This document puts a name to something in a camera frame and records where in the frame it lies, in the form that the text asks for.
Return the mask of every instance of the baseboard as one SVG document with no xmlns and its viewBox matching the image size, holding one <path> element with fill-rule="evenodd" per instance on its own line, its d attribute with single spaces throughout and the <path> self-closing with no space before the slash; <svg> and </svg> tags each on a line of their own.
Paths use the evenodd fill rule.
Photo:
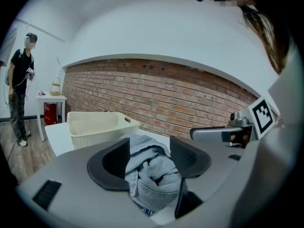
<svg viewBox="0 0 304 228">
<path fill-rule="evenodd" d="M 25 116 L 24 120 L 31 120 L 31 119 L 37 119 L 36 115 L 33 116 Z M 10 118 L 6 117 L 6 118 L 0 118 L 0 123 L 5 123 L 5 122 L 9 122 Z"/>
</svg>

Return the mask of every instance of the red box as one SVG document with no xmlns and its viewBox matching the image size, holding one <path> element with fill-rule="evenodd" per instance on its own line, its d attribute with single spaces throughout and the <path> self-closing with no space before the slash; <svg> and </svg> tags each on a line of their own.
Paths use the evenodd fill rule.
<svg viewBox="0 0 304 228">
<path fill-rule="evenodd" d="M 47 125 L 56 124 L 56 120 L 57 120 L 56 104 L 49 104 L 45 102 L 43 105 L 43 109 L 44 109 L 44 122 Z"/>
</svg>

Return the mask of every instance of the brick wall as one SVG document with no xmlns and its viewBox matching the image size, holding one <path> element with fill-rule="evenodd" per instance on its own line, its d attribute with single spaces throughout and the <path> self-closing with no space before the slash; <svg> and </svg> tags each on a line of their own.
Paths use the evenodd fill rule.
<svg viewBox="0 0 304 228">
<path fill-rule="evenodd" d="M 153 60 L 113 59 L 66 69 L 63 95 L 71 111 L 118 111 L 141 128 L 189 138 L 192 127 L 225 126 L 256 100 L 216 75 Z"/>
</svg>

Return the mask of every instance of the wooden floor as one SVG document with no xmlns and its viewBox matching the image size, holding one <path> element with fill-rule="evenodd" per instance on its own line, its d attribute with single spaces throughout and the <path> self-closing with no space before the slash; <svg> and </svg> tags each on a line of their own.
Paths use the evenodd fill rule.
<svg viewBox="0 0 304 228">
<path fill-rule="evenodd" d="M 28 146 L 21 147 L 16 143 L 10 123 L 0 123 L 0 143 L 10 170 L 16 176 L 19 184 L 54 157 L 44 130 L 44 119 L 41 119 L 41 124 L 45 137 L 44 142 L 40 138 L 37 119 L 25 120 L 25 128 L 30 130 L 31 136 L 25 139 Z"/>
</svg>

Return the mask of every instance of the cream plastic laundry basket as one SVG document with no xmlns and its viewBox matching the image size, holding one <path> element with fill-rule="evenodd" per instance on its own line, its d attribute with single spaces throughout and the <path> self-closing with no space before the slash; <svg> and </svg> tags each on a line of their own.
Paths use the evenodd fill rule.
<svg viewBox="0 0 304 228">
<path fill-rule="evenodd" d="M 140 125 L 119 112 L 69 112 L 67 123 L 75 149 L 136 133 Z"/>
</svg>

